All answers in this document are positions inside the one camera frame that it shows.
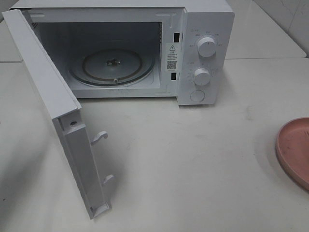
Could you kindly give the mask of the pink round plate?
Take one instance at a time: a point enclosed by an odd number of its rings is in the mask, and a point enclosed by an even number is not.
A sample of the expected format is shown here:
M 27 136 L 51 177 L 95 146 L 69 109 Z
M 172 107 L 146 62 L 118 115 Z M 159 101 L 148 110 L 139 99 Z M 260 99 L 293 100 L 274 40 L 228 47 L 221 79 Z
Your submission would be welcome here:
M 276 156 L 285 173 L 300 187 L 309 189 L 309 119 L 285 123 L 276 138 Z

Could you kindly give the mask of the round white door release button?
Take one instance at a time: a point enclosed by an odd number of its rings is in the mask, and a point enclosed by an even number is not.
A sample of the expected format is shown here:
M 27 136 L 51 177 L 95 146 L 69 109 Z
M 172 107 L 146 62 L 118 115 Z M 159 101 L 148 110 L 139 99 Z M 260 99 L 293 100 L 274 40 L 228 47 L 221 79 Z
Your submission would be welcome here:
M 205 98 L 205 92 L 201 90 L 196 90 L 190 94 L 190 99 L 193 102 L 202 102 Z

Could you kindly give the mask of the white microwave knob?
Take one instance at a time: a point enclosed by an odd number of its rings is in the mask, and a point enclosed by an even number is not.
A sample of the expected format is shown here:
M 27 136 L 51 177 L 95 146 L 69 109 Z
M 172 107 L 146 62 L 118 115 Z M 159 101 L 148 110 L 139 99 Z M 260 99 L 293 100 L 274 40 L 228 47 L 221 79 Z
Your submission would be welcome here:
M 198 86 L 207 85 L 211 80 L 211 74 L 208 69 L 199 68 L 194 72 L 194 83 Z
M 217 41 L 211 36 L 205 36 L 198 40 L 197 50 L 201 57 L 208 58 L 216 53 Z

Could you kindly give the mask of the white warning label sticker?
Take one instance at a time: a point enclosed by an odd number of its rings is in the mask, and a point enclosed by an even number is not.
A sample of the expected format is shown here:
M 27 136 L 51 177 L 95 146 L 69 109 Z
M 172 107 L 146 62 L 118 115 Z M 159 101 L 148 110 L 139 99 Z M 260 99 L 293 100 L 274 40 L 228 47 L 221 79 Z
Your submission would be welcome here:
M 168 72 L 174 72 L 178 70 L 178 56 L 179 56 L 179 44 L 167 43 L 165 51 L 165 68 Z

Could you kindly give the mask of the glass microwave turntable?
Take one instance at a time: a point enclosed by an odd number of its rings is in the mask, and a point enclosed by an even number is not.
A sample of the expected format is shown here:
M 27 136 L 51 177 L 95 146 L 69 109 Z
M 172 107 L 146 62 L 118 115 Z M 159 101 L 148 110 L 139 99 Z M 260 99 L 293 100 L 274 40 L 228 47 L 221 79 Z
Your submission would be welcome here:
M 136 51 L 103 49 L 76 59 L 70 74 L 78 81 L 99 87 L 113 87 L 135 82 L 151 72 L 155 57 Z

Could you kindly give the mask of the white microwave oven body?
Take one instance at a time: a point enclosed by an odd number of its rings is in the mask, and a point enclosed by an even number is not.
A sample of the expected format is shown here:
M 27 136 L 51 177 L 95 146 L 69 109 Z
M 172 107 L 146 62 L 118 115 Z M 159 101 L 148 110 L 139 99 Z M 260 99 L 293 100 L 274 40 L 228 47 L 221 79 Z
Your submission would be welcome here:
M 224 0 L 20 0 L 20 10 L 76 98 L 175 97 L 179 105 L 216 100 L 235 14 Z M 200 38 L 217 41 L 216 53 L 201 57 Z M 178 70 L 165 68 L 167 43 L 179 44 Z M 128 49 L 155 57 L 150 73 L 135 82 L 99 87 L 69 72 L 78 58 L 103 49 Z M 207 85 L 194 83 L 194 72 L 208 69 Z M 190 94 L 205 92 L 202 102 Z

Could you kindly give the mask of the white microwave door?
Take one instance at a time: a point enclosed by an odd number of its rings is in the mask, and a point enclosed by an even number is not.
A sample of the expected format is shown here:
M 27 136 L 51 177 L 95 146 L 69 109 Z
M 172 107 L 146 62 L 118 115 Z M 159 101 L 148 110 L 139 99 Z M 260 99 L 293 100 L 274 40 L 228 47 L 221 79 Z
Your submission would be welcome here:
M 92 150 L 92 146 L 108 138 L 108 134 L 101 131 L 89 139 L 80 103 L 25 15 L 20 10 L 9 10 L 3 17 L 30 81 L 54 125 L 89 217 L 93 219 L 111 208 L 107 183 L 114 176 L 100 178 Z

